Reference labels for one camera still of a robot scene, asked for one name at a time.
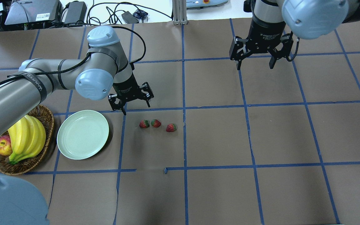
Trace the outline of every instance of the red apple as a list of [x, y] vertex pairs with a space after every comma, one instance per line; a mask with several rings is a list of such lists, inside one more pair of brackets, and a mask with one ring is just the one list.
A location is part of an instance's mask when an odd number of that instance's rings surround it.
[[12, 154], [12, 147], [10, 145], [9, 135], [0, 137], [0, 155], [10, 156]]

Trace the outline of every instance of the electronic device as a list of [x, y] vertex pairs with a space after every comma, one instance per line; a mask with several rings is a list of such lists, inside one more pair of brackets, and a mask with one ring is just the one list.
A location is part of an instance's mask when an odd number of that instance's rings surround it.
[[127, 24], [137, 24], [139, 23], [138, 19], [134, 17], [129, 11], [122, 14], [122, 18], [126, 21]]
[[187, 0], [187, 8], [201, 9], [210, 6], [222, 6], [226, 4], [228, 0]]
[[71, 2], [67, 9], [65, 16], [65, 23], [77, 23], [79, 21], [84, 23], [86, 16], [87, 6], [84, 2]]
[[59, 0], [21, 0], [10, 6], [5, 25], [23, 27], [32, 24], [33, 28], [42, 28], [44, 23], [60, 21], [62, 4]]

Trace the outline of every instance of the black strap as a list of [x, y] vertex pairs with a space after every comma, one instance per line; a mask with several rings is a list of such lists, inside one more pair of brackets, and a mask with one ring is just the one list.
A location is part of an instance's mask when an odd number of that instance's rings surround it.
[[[63, 64], [64, 61], [65, 61], [65, 59], [62, 60], [62, 61], [60, 61], [59, 66], [57, 66], [57, 70], [58, 70], [58, 71], [61, 70], [62, 64]], [[68, 89], [65, 87], [65, 85], [63, 84], [63, 82], [62, 82], [62, 77], [61, 77], [61, 74], [60, 74], [60, 73], [57, 74], [57, 80], [59, 81], [59, 84], [62, 86], [63, 89], [68, 90]]]
[[127, 65], [129, 65], [129, 61], [126, 62], [126, 65], [124, 65], [123, 68], [121, 68], [120, 70], [117, 71], [117, 73], [120, 73], [121, 71], [123, 71], [124, 69], [126, 69]]
[[26, 78], [28, 81], [30, 81], [38, 90], [41, 96], [40, 103], [45, 100], [47, 97], [47, 89], [45, 88], [44, 84], [40, 81], [40, 79], [31, 72], [24, 72], [21, 73], [24, 78]]
[[261, 0], [263, 3], [269, 5], [269, 6], [279, 6], [277, 3], [275, 2], [270, 2], [268, 0]]
[[106, 47], [92, 47], [87, 51], [87, 53], [103, 53], [105, 55], [108, 55], [115, 62], [116, 73], [119, 72], [119, 64], [120, 64], [119, 63], [119, 58], [112, 50], [110, 50], [110, 49], [108, 49]]
[[[37, 68], [37, 67], [28, 67], [28, 68], [36, 69], [36, 70], [38, 70], [38, 71], [40, 71], [40, 72], [45, 73], [44, 70], [42, 70], [42, 69], [40, 69], [40, 68]], [[51, 74], [47, 74], [47, 78], [51, 81], [52, 91], [54, 91], [54, 90], [55, 90], [55, 86], [54, 86], [54, 81], [53, 81], [53, 79], [51, 78]]]

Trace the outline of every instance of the banana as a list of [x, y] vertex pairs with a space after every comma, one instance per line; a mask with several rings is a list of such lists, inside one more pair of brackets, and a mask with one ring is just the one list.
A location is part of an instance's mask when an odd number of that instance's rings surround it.
[[24, 149], [26, 148], [27, 140], [29, 137], [29, 125], [27, 123], [26, 117], [22, 117], [16, 123], [16, 138], [15, 138], [15, 145], [13, 146], [12, 154], [9, 156], [9, 160], [11, 163], [17, 155], [21, 155]]
[[29, 115], [24, 116], [29, 124], [29, 138], [27, 140], [27, 146], [22, 155], [28, 155], [36, 146], [36, 139], [38, 137], [39, 129], [34, 117]]
[[15, 143], [16, 143], [16, 123], [13, 124], [8, 130], [7, 132], [9, 133], [9, 137], [10, 137], [10, 145], [12, 147], [12, 149], [15, 147]]
[[34, 157], [36, 155], [38, 155], [41, 150], [44, 148], [45, 145], [45, 140], [46, 140], [46, 133], [45, 133], [45, 128], [42, 125], [42, 123], [35, 117], [33, 117], [34, 121], [36, 122], [35, 124], [37, 125], [37, 136], [35, 137], [34, 141], [36, 142], [36, 144], [34, 145], [34, 147], [32, 149], [29, 150], [28, 154], [21, 154], [20, 156], [15, 158], [16, 162], [19, 162], [23, 159], [26, 158], [30, 158], [30, 157]]

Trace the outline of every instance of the white floor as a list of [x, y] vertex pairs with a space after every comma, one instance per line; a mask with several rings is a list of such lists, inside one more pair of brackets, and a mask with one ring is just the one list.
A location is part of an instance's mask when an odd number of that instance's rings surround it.
[[[62, 5], [65, 6], [67, 3], [73, 0], [60, 0]], [[93, 0], [83, 0], [87, 5], [87, 11], [93, 5]], [[103, 3], [104, 0], [94, 0], [94, 4]], [[130, 3], [139, 4], [142, 6], [150, 7], [161, 11], [167, 15], [172, 14], [172, 0], [128, 0]], [[222, 6], [213, 6], [207, 7], [203, 9], [188, 9], [187, 10], [187, 19], [188, 20], [214, 20], [214, 19], [227, 19], [227, 18], [245, 18], [252, 17], [252, 13], [246, 13], [243, 11], [244, 0], [229, 0], [228, 3]], [[102, 22], [109, 18], [108, 11], [106, 10], [106, 6], [114, 9], [116, 4], [101, 4], [95, 6], [91, 12], [91, 17], [97, 17]], [[132, 5], [124, 5], [120, 4], [117, 7], [118, 10], [129, 11], [130, 13], [134, 13], [136, 8]], [[156, 23], [156, 22], [167, 22], [171, 19], [162, 15], [158, 12], [149, 9], [143, 9], [148, 13], [148, 17], [144, 20], [145, 23]], [[118, 16], [121, 21], [123, 21], [120, 16], [123, 12], [119, 12]]]

